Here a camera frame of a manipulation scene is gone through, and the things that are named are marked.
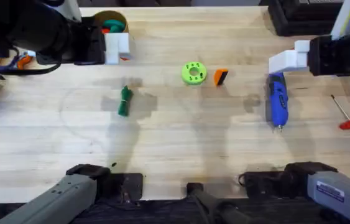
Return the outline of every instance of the gray arm base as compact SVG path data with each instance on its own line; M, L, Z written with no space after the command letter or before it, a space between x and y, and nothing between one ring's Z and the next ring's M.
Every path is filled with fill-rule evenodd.
M350 219L350 178L331 171L309 175L308 196Z
M0 224L64 224L89 208L96 197L96 181L66 175L57 185L0 220Z

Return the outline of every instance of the red handle tool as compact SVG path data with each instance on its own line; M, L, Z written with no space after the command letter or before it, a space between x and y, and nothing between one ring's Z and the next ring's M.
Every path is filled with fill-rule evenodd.
M331 97L334 100L334 102L336 103L336 105L338 106L338 108L342 111L343 115L348 119L347 121L341 123L339 125L339 128L342 129L342 130L349 130L350 129L350 118L349 118L348 114L343 110L342 106L335 99L335 96L331 95Z

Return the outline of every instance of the green object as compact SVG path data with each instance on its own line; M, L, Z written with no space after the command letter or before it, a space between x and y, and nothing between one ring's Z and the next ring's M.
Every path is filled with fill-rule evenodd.
M109 19L103 23L103 28L110 29L110 33L119 33L124 31L125 24L116 19Z
M206 79L206 68L200 62L189 62L183 66L182 79L189 85L199 85Z
M133 92L132 90L128 89L127 86L125 86L121 90L121 103L119 104L118 108L118 114L121 116L128 116L129 115L129 102L132 98Z

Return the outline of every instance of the white label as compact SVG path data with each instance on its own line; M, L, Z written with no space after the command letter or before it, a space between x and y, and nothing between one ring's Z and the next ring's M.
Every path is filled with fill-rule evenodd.
M316 186L317 191L330 196L331 198L334 198L340 202L344 202L344 191L339 190L336 187L333 187L329 184L322 183L321 181L317 181L317 186Z

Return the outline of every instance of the blue tool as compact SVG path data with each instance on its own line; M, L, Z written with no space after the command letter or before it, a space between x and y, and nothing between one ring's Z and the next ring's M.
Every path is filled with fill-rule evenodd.
M282 131L288 121L287 84L283 73L269 75L269 89L272 122Z

